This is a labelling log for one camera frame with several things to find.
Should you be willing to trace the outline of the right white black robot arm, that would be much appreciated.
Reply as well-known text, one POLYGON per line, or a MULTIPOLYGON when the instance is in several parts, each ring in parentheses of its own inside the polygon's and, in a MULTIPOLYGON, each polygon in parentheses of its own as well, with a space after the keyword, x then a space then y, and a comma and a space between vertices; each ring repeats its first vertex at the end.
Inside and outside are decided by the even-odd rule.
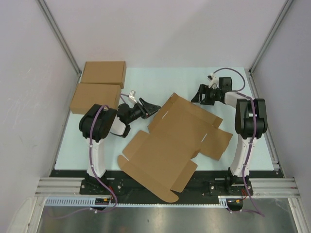
POLYGON ((219 101, 235 108, 235 131, 238 135, 236 153, 225 181, 225 191, 235 195, 239 191, 248 191, 249 162, 257 141, 268 128, 266 105, 264 99, 253 99, 232 89, 230 77, 207 77, 209 84, 201 84, 192 103, 214 105, 219 101))

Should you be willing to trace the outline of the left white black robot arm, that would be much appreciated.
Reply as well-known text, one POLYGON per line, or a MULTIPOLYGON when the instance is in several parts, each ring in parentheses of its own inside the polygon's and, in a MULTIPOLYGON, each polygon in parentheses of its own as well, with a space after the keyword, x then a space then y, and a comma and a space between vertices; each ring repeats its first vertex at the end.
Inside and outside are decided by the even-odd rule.
POLYGON ((107 190, 107 181, 101 177, 106 172, 104 165, 104 139, 111 133, 125 138, 129 134, 130 123, 138 118, 147 119, 157 113, 161 106, 151 104, 142 98, 134 102, 133 107, 127 103, 117 109, 106 105, 94 104, 79 122, 79 130, 89 143, 89 167, 87 173, 94 177, 90 188, 97 194, 107 190))

